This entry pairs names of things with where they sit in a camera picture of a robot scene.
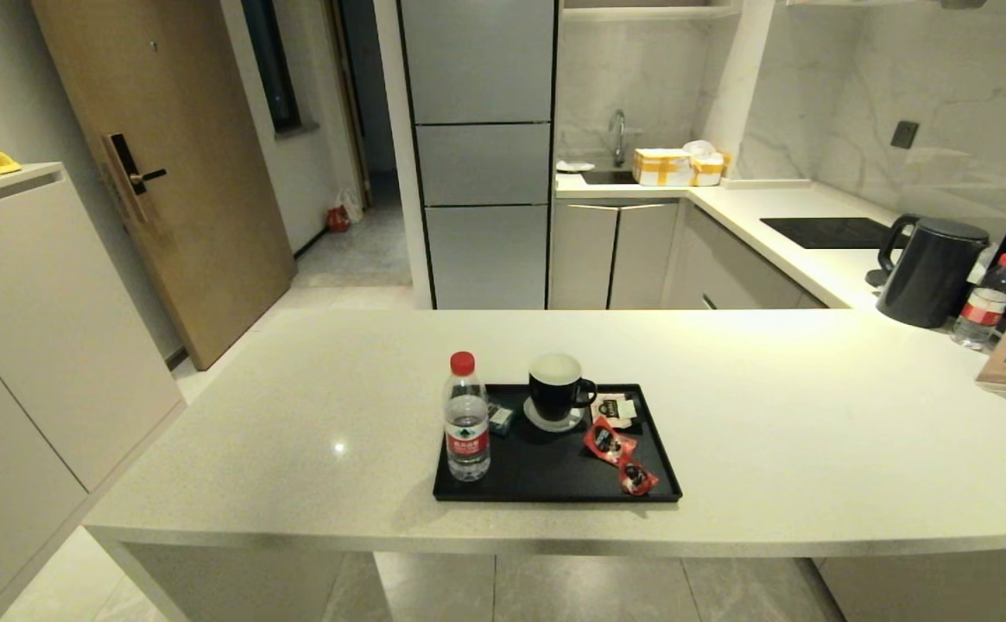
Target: refrigerator door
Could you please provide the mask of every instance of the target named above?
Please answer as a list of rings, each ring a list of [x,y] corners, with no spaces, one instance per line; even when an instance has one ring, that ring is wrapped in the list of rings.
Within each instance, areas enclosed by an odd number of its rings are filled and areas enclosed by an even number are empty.
[[[417,127],[428,205],[541,204],[549,197],[547,123]]]
[[[547,205],[425,211],[437,308],[545,308]]]
[[[553,0],[400,3],[414,122],[549,121]]]

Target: white saucer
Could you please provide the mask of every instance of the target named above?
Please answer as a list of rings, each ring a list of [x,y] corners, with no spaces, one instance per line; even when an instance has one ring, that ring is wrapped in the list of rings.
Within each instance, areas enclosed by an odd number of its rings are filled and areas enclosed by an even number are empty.
[[[595,170],[595,165],[591,162],[557,162],[557,173],[585,173]]]
[[[526,403],[522,405],[521,409],[525,411],[529,423],[545,432],[568,432],[582,421],[582,411],[585,411],[585,409],[572,409],[568,412],[568,417],[557,422],[550,422],[537,413],[537,406],[533,405],[533,398],[526,398]]]

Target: black tray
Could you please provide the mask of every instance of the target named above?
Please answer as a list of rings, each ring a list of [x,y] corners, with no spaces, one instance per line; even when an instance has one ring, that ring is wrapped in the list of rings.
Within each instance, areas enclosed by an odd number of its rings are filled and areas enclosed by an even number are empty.
[[[643,497],[626,495],[618,483],[618,469],[599,460],[582,444],[591,413],[574,429],[543,432],[526,419],[522,405],[529,397],[526,384],[488,384],[492,401],[515,411],[506,437],[491,434],[491,468],[479,481],[459,481],[448,472],[445,440],[437,458],[435,499],[439,501],[581,501],[581,503],[651,503],[683,497],[668,453],[656,432],[649,406],[637,384],[600,384],[599,394],[625,394],[637,407],[637,423],[621,432],[637,438],[633,457],[660,483]]]

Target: induction cooktop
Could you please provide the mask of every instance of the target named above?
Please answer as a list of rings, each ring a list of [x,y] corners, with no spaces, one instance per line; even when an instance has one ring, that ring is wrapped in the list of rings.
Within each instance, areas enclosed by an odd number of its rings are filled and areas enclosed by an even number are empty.
[[[881,248],[890,228],[870,217],[762,217],[768,227],[790,238],[802,248]],[[909,238],[898,237],[893,248],[905,247]]]

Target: red bag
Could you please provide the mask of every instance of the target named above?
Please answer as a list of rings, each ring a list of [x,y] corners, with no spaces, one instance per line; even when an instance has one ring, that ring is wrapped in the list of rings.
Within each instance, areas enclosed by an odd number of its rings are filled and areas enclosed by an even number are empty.
[[[338,234],[348,231],[349,212],[345,211],[345,207],[334,207],[326,212],[326,228]]]
[[[660,484],[660,478],[649,473],[649,469],[633,460],[633,456],[629,454],[626,454],[618,467],[618,481],[622,484],[622,491],[629,492],[634,497],[648,495],[653,485]]]
[[[632,454],[633,449],[637,447],[637,438],[618,434],[616,430],[610,428],[607,418],[598,418],[595,425],[582,435],[582,442],[591,453],[615,466],[621,463],[622,458]]]

